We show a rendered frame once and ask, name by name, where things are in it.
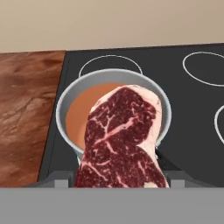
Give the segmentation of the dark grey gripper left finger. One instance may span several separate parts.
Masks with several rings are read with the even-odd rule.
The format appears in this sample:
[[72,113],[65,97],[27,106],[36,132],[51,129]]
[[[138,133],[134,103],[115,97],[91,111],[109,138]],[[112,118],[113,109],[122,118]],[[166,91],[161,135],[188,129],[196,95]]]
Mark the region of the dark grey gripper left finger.
[[73,171],[53,171],[46,179],[29,185],[29,187],[39,188],[72,188],[73,186]]

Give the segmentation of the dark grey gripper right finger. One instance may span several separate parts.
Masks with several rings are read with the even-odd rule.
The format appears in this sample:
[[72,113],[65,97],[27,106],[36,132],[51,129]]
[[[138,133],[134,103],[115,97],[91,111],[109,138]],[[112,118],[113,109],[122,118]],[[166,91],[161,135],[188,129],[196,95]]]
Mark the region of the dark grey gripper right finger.
[[208,183],[191,178],[183,171],[166,171],[164,175],[170,188],[212,187]]

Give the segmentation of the raw red marbled steak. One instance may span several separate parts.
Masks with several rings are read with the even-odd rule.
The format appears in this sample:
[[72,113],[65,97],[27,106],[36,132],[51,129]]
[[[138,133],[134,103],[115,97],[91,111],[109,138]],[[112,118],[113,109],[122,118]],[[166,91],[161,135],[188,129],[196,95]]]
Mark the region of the raw red marbled steak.
[[154,188],[169,185],[156,158],[162,105],[137,85],[118,87],[91,108],[76,187]]

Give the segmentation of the grey saucepan with orange marinade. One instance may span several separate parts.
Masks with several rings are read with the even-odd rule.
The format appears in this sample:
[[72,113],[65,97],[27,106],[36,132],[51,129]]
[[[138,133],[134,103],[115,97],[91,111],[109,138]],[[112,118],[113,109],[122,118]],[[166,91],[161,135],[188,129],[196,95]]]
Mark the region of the grey saucepan with orange marinade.
[[157,146],[164,139],[172,120],[172,109],[163,89],[143,74],[125,69],[97,70],[73,81],[60,96],[56,107],[56,124],[59,133],[72,147],[78,159],[81,159],[84,147],[84,130],[88,113],[95,104],[99,94],[90,95],[89,88],[103,83],[114,85],[136,84],[154,92],[162,103],[162,125],[157,139]]

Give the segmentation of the black hob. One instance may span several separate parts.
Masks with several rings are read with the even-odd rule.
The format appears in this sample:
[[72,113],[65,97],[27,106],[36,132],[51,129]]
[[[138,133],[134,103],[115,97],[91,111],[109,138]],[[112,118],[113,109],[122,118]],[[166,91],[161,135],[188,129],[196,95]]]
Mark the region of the black hob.
[[[162,173],[183,171],[193,179],[224,187],[224,44],[67,52],[39,181],[52,172],[72,171],[75,183],[82,157],[78,159],[58,130],[57,103],[79,75],[110,68],[150,78],[171,104],[170,128],[155,149]],[[107,93],[126,85],[136,84],[103,83],[90,87],[90,95],[100,95],[96,104]]]

